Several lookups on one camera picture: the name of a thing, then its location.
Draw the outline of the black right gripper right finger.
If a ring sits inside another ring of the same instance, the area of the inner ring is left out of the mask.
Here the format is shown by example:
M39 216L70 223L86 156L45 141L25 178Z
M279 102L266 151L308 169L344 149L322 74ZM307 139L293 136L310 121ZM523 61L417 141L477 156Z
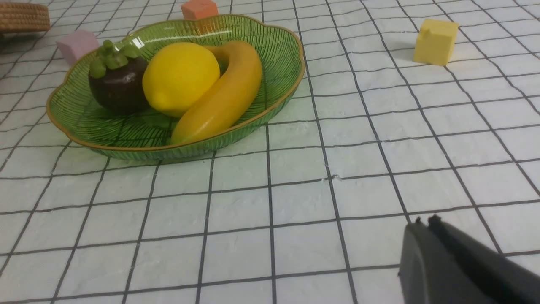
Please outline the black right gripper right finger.
M539 275L484 246L438 215L428 228L451 254L461 271L493 304L538 304Z

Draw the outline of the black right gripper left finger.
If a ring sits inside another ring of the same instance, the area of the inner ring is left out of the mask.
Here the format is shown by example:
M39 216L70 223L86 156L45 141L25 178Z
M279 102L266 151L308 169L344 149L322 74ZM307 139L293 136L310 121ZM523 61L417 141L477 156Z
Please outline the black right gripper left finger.
M398 277L406 304L497 304L482 253L494 249L440 217L405 226Z

